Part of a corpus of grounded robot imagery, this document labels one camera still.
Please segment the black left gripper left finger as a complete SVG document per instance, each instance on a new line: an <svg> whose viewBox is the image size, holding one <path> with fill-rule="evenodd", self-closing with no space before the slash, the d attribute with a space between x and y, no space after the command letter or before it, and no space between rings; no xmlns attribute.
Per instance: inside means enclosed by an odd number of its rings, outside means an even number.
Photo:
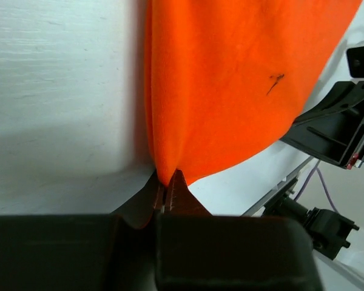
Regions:
<svg viewBox="0 0 364 291"><path fill-rule="evenodd" d="M156 174L108 214L0 215L0 290L126 290L151 262Z"/></svg>

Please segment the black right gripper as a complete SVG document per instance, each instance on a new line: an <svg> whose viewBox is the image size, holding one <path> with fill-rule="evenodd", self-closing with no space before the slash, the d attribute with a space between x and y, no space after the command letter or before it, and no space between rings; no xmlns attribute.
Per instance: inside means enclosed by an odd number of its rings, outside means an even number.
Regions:
<svg viewBox="0 0 364 291"><path fill-rule="evenodd" d="M350 76L364 79L364 45L349 48ZM281 141L337 167L364 165L364 81L340 81L298 116Z"/></svg>

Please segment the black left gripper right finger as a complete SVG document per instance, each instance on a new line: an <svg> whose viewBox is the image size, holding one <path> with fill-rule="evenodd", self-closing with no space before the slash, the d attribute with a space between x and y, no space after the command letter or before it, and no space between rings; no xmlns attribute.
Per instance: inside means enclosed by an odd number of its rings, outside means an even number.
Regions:
<svg viewBox="0 0 364 291"><path fill-rule="evenodd" d="M176 170L156 218L158 290L322 290L312 242L288 218L214 216Z"/></svg>

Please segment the orange t shirt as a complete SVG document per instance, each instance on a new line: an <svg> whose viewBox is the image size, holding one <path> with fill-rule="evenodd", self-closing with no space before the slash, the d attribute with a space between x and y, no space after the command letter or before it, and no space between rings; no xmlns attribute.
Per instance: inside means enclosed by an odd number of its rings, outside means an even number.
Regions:
<svg viewBox="0 0 364 291"><path fill-rule="evenodd" d="M188 183L280 139L360 1L149 1L144 98L158 179Z"/></svg>

